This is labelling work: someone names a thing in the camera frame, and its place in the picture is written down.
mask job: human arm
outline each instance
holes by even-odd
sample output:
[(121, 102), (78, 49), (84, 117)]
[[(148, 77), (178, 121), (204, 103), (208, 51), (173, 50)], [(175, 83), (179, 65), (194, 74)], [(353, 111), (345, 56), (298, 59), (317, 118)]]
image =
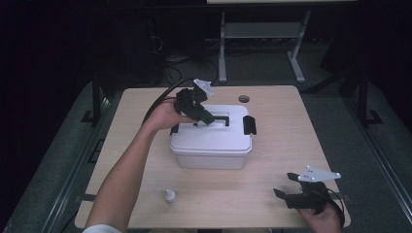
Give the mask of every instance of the human arm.
[(178, 115), (172, 99), (162, 102), (154, 109), (100, 186), (86, 227), (107, 224), (122, 232), (126, 231), (155, 134), (180, 122), (193, 120)]
[(326, 203), (325, 209), (318, 215), (312, 210), (296, 209), (316, 233), (340, 233), (340, 218), (334, 208)]

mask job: wooden tabletop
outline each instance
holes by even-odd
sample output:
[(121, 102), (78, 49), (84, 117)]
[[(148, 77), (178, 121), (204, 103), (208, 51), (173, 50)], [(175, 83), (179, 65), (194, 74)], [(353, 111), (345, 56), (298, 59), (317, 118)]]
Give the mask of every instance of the wooden tabletop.
[[(96, 194), (103, 179), (127, 148), (144, 114), (163, 88), (124, 92), (87, 187)], [(273, 187), (301, 193), (287, 173), (302, 173), (306, 165), (329, 170), (325, 155), (294, 86), (218, 86), (203, 104), (243, 105), (257, 122), (253, 148), (241, 170), (187, 169), (178, 165), (168, 130), (154, 138), (130, 228), (291, 228), (305, 227), (296, 210), (277, 198)], [(242, 104), (240, 95), (250, 97)], [(326, 186), (338, 191), (335, 181)], [(169, 206), (165, 190), (178, 202)], [(76, 225), (84, 227), (92, 203), (83, 201)], [(350, 224), (346, 212), (346, 223)]]

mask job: table leg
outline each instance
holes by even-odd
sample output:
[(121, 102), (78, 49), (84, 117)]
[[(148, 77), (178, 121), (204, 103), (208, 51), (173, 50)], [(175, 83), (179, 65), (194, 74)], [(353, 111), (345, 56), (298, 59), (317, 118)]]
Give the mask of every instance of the table leg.
[(219, 82), (226, 83), (226, 62), (224, 60), (224, 13), (221, 21), (221, 52), (219, 54)]
[(305, 78), (303, 77), (302, 71), (300, 70), (299, 63), (297, 63), (297, 54), (299, 53), (300, 45), (303, 41), (303, 36), (305, 35), (306, 26), (309, 21), (310, 11), (306, 11), (303, 17), (303, 21), (300, 24), (299, 31), (296, 36), (296, 44), (292, 51), (288, 51), (288, 59), (291, 63), (294, 75), (296, 76), (298, 83), (305, 83)]

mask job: table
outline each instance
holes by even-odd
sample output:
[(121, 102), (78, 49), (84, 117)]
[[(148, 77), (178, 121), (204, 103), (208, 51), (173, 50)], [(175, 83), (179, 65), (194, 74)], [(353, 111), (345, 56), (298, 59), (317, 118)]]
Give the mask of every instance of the table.
[[(207, 0), (208, 4), (251, 4), (251, 3), (331, 3), (356, 2), (357, 0)], [(297, 62), (297, 55), (303, 41), (310, 10), (305, 11), (301, 21), (290, 22), (226, 22), (222, 13), (221, 46), (219, 55), (219, 81), (226, 83), (226, 66), (224, 59), (224, 39), (226, 38), (295, 38), (296, 42), (288, 51), (288, 60), (298, 83), (305, 83), (305, 78)]]
[[(136, 134), (146, 110), (163, 88), (124, 92), (86, 194), (96, 194), (103, 179)], [(294, 86), (218, 86), (204, 104), (244, 105), (257, 122), (253, 148), (241, 170), (186, 169), (169, 148), (169, 131), (154, 138), (130, 228), (291, 228), (305, 227), (296, 210), (277, 198), (273, 187), (300, 193), (287, 173), (306, 165), (329, 170), (325, 155)], [(238, 97), (247, 95), (249, 103)], [(338, 191), (335, 181), (326, 186)], [(178, 202), (169, 206), (166, 188)], [(92, 203), (83, 201), (76, 225), (84, 227)], [(346, 212), (346, 223), (351, 222)]]

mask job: white plastic container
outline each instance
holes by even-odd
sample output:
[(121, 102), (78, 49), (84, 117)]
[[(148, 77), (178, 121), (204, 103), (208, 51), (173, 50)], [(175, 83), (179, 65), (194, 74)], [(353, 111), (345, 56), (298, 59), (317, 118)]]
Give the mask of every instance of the white plastic container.
[(204, 105), (214, 117), (228, 117), (228, 126), (223, 119), (210, 125), (180, 124), (177, 133), (171, 136), (170, 148), (184, 168), (241, 169), (252, 149), (252, 138), (246, 134), (244, 116), (249, 114), (244, 106)]

